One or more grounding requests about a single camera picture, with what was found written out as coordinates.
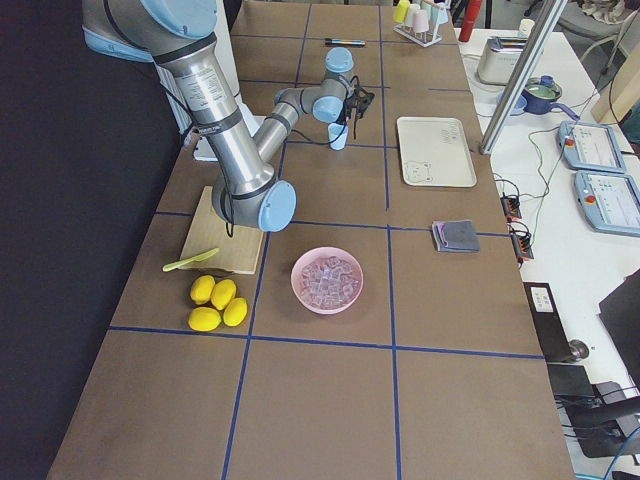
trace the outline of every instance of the yellow knife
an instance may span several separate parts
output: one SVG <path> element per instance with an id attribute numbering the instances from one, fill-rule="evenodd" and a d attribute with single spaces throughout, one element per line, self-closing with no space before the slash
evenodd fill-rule
<path id="1" fill-rule="evenodd" d="M 207 250 L 206 252 L 202 252 L 193 257 L 185 258 L 184 260 L 178 260 L 177 262 L 167 263 L 164 267 L 162 267 L 163 272 L 170 272 L 171 270 L 175 270 L 176 268 L 180 268 L 183 265 L 187 265 L 192 262 L 202 262 L 207 258 L 213 257 L 216 253 L 218 253 L 220 249 L 218 247 L 212 248 L 211 250 Z"/>

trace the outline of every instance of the black wall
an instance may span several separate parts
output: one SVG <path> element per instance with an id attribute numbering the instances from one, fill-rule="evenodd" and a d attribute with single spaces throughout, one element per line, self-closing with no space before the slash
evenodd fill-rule
<path id="1" fill-rule="evenodd" d="M 62 441 L 179 139 L 156 81 L 85 47 L 80 0 L 2 10 L 0 479 L 31 480 Z"/>

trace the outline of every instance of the white tray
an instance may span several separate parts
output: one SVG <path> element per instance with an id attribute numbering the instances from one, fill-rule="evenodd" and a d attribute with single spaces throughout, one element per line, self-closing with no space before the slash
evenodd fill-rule
<path id="1" fill-rule="evenodd" d="M 473 187 L 476 173 L 457 118 L 398 118 L 402 176 L 409 185 Z"/>

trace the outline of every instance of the robotic arm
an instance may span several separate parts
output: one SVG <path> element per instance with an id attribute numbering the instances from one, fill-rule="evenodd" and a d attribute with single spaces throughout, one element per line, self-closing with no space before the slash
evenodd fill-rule
<path id="1" fill-rule="evenodd" d="M 279 231 L 293 217 L 296 194 L 268 161 L 303 114 L 344 121 L 348 100 L 358 98 L 353 59 L 344 48 L 329 51 L 321 85 L 279 92 L 252 138 L 214 55 L 216 10 L 215 0 L 83 0 L 85 41 L 99 53 L 169 70 L 220 164 L 216 213 L 232 225 Z"/>

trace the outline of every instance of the wooden cutting board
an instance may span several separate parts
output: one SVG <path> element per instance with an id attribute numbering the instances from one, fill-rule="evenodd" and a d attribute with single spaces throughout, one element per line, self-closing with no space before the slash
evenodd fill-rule
<path id="1" fill-rule="evenodd" d="M 212 187 L 204 187 L 196 213 L 193 216 L 180 259 L 189 258 L 214 247 L 220 251 L 202 262 L 180 267 L 183 270 L 219 269 L 227 272 L 254 274 L 260 256 L 264 232 L 258 228 L 236 225 L 233 238 L 229 238 L 225 222 L 211 206 Z"/>

